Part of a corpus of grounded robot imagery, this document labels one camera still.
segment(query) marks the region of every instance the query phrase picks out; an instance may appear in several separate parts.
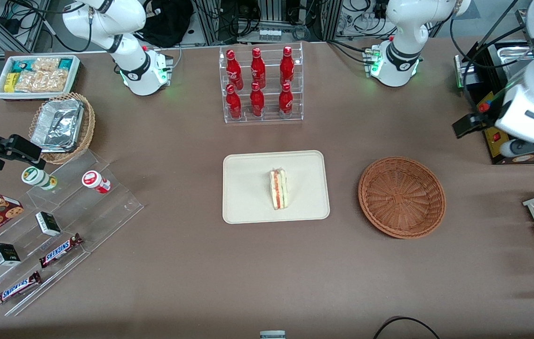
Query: yellow snack package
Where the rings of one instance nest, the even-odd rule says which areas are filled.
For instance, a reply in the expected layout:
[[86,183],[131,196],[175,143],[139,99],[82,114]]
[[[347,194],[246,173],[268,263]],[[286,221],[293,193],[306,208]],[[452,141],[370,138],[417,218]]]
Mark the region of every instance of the yellow snack package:
[[5,77],[4,92],[13,93],[14,86],[18,82],[19,77],[20,73],[7,73],[7,76]]

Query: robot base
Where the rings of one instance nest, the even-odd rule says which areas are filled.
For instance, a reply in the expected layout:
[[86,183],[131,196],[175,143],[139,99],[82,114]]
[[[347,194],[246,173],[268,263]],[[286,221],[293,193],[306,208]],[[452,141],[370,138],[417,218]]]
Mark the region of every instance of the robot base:
[[150,66],[139,80],[132,81],[127,79],[122,72],[120,73],[125,85],[137,95],[150,95],[163,86],[170,85],[173,60],[170,59],[167,62],[164,54],[155,51],[146,51],[146,53],[150,57]]
[[412,69],[399,71],[386,56],[386,48],[389,44],[390,41],[383,41],[380,45],[372,46],[371,54],[363,53],[364,61],[374,62],[373,65],[365,65],[365,73],[367,77],[374,77],[386,86],[400,87],[408,83],[409,79],[415,75],[419,60],[415,62]]

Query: red label bottle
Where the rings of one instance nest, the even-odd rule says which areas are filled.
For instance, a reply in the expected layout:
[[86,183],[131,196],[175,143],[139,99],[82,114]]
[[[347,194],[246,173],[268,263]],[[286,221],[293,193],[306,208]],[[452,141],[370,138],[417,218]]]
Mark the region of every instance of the red label bottle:
[[227,77],[237,90],[244,88],[244,81],[241,79],[241,67],[235,60],[235,52],[230,49],[225,55],[227,56]]
[[252,81],[256,81],[260,88],[267,86],[267,74],[265,72],[265,61],[261,57],[261,49],[252,48],[252,64],[250,65],[252,71]]
[[279,94],[279,115],[287,119],[292,115],[292,101],[294,96],[290,92],[290,83],[284,83],[281,88],[282,91]]
[[252,103],[252,114],[256,118],[261,118],[265,108],[265,96],[261,91],[260,84],[257,81],[252,83],[252,93],[250,93],[250,103]]
[[284,83],[292,83],[294,80],[294,60],[292,60],[292,47],[284,47],[284,57],[279,64],[279,81],[283,85]]
[[235,93],[235,88],[232,84],[227,84],[226,86],[227,96],[225,101],[227,101],[227,108],[230,111],[231,119],[240,120],[241,119],[241,101],[239,96]]

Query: snickers bar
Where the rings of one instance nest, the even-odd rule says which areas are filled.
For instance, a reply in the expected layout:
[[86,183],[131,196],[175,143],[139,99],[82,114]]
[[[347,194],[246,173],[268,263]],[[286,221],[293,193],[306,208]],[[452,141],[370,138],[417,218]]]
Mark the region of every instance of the snickers bar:
[[24,279],[23,281],[15,284],[14,286],[10,287],[8,290],[3,291],[3,293],[0,293],[0,305],[4,302],[6,302],[9,298],[12,298],[16,294],[19,294],[26,290],[26,288],[29,288],[30,286],[41,284],[41,275],[39,275],[39,272],[35,271],[30,277]]
[[74,236],[71,236],[71,238],[62,245],[58,246],[57,249],[54,249],[49,254],[44,256],[43,258],[39,259],[39,262],[41,262],[41,267],[46,268],[49,266],[52,262],[60,259],[63,255],[65,255],[68,251],[73,249],[76,245],[82,243],[82,239],[80,238],[80,235],[77,233]]

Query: sandwich slice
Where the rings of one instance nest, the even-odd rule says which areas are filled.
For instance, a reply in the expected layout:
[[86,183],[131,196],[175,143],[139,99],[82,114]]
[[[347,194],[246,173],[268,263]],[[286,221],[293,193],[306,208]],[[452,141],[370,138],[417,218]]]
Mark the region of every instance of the sandwich slice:
[[281,168],[274,169],[271,176],[271,196],[273,197],[273,207],[281,210],[288,207],[288,182],[286,171]]

